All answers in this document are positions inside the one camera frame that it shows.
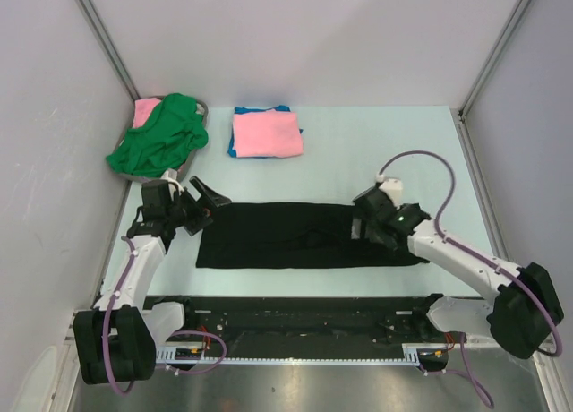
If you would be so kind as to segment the black polo shirt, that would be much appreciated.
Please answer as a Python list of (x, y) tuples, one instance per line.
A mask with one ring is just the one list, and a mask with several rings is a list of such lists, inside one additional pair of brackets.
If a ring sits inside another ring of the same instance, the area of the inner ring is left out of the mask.
[(321, 270), (427, 263), (407, 250), (352, 237), (354, 214), (348, 205), (236, 202), (212, 218), (201, 233), (198, 268)]

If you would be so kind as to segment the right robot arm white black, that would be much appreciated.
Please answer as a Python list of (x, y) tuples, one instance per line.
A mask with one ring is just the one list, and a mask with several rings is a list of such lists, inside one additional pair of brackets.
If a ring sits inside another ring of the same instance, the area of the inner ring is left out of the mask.
[(488, 337), (512, 356), (527, 359), (557, 336), (563, 312), (543, 266), (521, 267), (479, 253), (439, 231), (436, 219), (418, 204), (396, 204), (383, 185), (359, 194), (353, 204), (362, 237), (435, 264), (481, 298), (432, 298), (428, 310), (413, 319), (419, 339), (434, 341), (443, 332)]

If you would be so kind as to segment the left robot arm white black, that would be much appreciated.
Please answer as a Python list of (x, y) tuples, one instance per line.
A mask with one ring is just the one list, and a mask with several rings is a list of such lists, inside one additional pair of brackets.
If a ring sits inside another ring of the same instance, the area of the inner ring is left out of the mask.
[(143, 310), (150, 283), (177, 230), (194, 236), (231, 202), (196, 176), (190, 183), (197, 197), (169, 174), (142, 185), (141, 205), (122, 238), (127, 245), (124, 267), (91, 309), (75, 315), (73, 336), (87, 384), (107, 384), (124, 396), (136, 382), (153, 375), (159, 345), (173, 335), (186, 340), (196, 333), (198, 319), (181, 303)]

